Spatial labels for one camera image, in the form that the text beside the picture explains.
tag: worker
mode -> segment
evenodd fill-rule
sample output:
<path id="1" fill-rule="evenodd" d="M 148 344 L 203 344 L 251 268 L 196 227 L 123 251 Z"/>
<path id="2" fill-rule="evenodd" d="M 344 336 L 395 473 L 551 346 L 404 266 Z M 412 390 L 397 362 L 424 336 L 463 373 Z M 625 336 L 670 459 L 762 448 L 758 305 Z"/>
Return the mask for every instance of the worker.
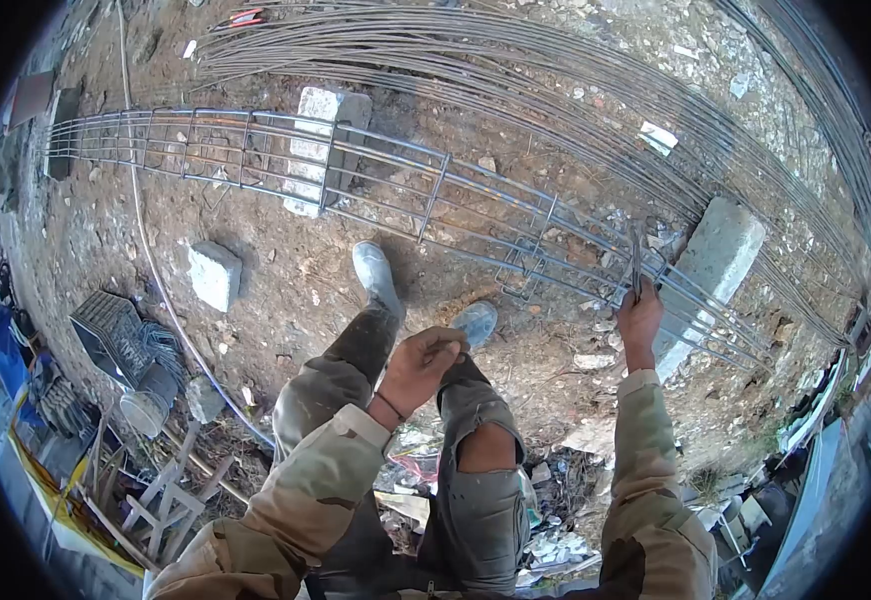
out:
<path id="1" fill-rule="evenodd" d="M 475 302 L 452 327 L 408 337 L 376 387 L 405 309 L 382 249 L 364 241 L 352 255 L 367 305 L 279 394 L 271 474 L 242 518 L 218 518 L 196 534 L 148 598 L 285 600 L 303 581 L 310 598 L 328 600 L 514 593 L 530 535 L 518 474 L 526 447 L 509 405 L 469 354 L 490 337 L 496 311 Z M 599 585 L 588 594 L 707 600 L 715 542 L 682 505 L 652 351 L 662 303 L 647 278 L 642 287 L 619 312 L 629 375 L 619 385 Z M 438 488 L 418 555 L 395 555 L 372 483 L 394 430 L 433 396 L 445 434 Z"/>

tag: camouflage sleeve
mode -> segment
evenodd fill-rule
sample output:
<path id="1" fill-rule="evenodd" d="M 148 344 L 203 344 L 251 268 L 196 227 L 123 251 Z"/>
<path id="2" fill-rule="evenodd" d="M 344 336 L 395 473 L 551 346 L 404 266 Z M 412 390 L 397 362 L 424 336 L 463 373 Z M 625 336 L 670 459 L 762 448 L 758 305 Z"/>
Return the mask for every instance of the camouflage sleeve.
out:
<path id="1" fill-rule="evenodd" d="M 354 405 L 304 438 L 240 519 L 203 527 L 146 598 L 295 598 L 346 533 L 383 463 L 389 431 Z"/>
<path id="2" fill-rule="evenodd" d="M 621 382 L 615 448 L 599 586 L 620 597 L 712 598 L 715 540 L 682 506 L 672 421 L 654 370 Z"/>

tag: hand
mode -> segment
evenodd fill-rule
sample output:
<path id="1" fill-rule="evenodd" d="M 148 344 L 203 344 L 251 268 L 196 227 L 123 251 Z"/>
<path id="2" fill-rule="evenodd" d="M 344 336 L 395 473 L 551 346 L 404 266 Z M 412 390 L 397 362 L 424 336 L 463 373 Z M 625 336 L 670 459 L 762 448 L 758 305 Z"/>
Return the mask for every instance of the hand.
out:
<path id="1" fill-rule="evenodd" d="M 448 327 L 429 327 L 406 338 L 388 361 L 379 395 L 369 403 L 369 414 L 392 431 L 398 418 L 408 419 L 439 390 L 442 376 L 469 350 L 466 332 Z"/>
<path id="2" fill-rule="evenodd" d="M 630 373 L 656 368 L 653 340 L 656 339 L 664 312 L 656 286 L 651 279 L 642 275 L 642 297 L 636 302 L 635 292 L 629 290 L 619 310 L 619 333 L 625 347 L 625 365 Z"/>

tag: wrist bracelet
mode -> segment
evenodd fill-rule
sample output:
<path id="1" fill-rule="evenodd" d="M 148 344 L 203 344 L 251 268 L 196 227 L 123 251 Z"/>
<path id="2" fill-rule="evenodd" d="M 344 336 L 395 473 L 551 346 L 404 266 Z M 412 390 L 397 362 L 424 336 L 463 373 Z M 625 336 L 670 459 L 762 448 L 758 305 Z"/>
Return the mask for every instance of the wrist bracelet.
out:
<path id="1" fill-rule="evenodd" d="M 406 418 L 405 418 L 405 416 L 403 416 L 402 413 L 400 413 L 400 412 L 395 408 L 395 406 L 393 405 L 393 403 L 392 403 L 392 402 L 389 402 L 389 401 L 386 399 L 386 397 L 385 397 L 384 395 L 382 395 L 381 393 L 379 393 L 379 391 L 376 391 L 376 392 L 375 392 L 375 395 L 376 395 L 376 398 L 378 398 L 380 401 L 382 401 L 382 402 L 384 402 L 385 404 L 387 404 L 388 407 L 392 410 L 392 412 L 395 413 L 395 416 L 399 419 L 399 423 L 400 423 L 400 424 L 404 424 L 404 423 L 406 422 Z"/>

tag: shoe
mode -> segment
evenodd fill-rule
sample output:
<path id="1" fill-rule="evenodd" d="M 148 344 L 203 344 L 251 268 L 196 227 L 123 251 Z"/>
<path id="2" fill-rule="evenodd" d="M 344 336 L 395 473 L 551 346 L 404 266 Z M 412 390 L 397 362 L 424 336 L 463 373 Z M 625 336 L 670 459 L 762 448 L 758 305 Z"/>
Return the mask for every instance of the shoe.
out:
<path id="1" fill-rule="evenodd" d="M 381 247 L 368 240 L 358 242 L 352 246 L 352 264 L 356 268 L 358 282 L 369 296 L 370 304 L 377 300 L 399 317 L 400 321 L 404 320 L 406 309 L 395 293 L 393 268 Z"/>
<path id="2" fill-rule="evenodd" d="M 452 319 L 452 329 L 465 331 L 469 346 L 477 348 L 490 339 L 492 330 L 499 320 L 495 306 L 481 300 L 466 306 L 462 312 Z"/>

